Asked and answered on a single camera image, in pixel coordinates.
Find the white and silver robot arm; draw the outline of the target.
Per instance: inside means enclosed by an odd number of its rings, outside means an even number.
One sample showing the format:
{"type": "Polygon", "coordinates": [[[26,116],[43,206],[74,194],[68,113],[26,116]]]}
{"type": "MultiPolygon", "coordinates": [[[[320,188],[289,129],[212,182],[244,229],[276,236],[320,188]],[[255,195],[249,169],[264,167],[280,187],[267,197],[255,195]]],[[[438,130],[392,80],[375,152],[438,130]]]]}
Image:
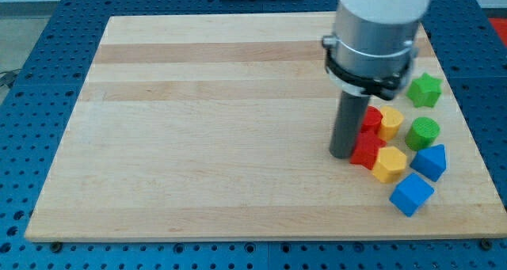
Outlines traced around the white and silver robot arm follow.
{"type": "Polygon", "coordinates": [[[431,0],[338,0],[322,38],[326,72],[356,97],[391,100],[410,80],[415,35],[431,0]]]}

